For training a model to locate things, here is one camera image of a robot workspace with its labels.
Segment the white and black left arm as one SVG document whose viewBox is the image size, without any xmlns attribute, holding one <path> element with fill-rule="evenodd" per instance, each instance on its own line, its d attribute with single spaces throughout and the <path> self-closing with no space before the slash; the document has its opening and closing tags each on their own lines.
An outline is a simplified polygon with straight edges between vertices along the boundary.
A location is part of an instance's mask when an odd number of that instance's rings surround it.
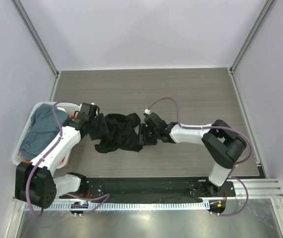
<svg viewBox="0 0 283 238">
<path fill-rule="evenodd" d="M 96 117 L 78 116 L 69 118 L 52 142 L 36 158 L 29 163 L 20 162 L 15 172 L 16 199 L 48 208 L 56 197 L 75 195 L 84 197 L 89 188 L 84 175 L 69 172 L 62 177 L 54 177 L 60 162 L 67 158 L 70 150 L 78 144 L 83 137 L 89 135 L 97 139 L 108 132 L 103 114 Z"/>
</svg>

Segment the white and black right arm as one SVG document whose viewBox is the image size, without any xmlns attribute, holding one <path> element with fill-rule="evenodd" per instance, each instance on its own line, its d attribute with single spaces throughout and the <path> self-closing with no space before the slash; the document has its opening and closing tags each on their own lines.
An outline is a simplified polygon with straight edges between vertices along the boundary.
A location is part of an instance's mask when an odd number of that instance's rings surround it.
<svg viewBox="0 0 283 238">
<path fill-rule="evenodd" d="M 248 138 L 231 128 L 222 120 L 207 125 L 186 125 L 164 120 L 145 120 L 139 125 L 139 143 L 142 146 L 164 143 L 192 143 L 203 145 L 214 160 L 203 193 L 217 196 L 224 190 L 224 184 L 231 175 L 238 159 L 249 144 Z"/>
</svg>

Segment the black t-shirt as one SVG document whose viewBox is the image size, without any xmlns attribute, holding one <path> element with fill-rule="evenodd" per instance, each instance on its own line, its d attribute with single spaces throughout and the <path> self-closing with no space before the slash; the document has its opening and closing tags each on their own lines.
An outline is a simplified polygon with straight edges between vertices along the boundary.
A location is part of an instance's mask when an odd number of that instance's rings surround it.
<svg viewBox="0 0 283 238">
<path fill-rule="evenodd" d="M 135 128 L 140 124 L 140 117 L 136 113 L 108 114 L 105 117 L 108 132 L 104 135 L 90 135 L 91 140 L 99 140 L 95 145 L 99 153 L 110 153 L 117 149 L 139 152 L 143 146 L 139 145 L 139 137 Z"/>
</svg>

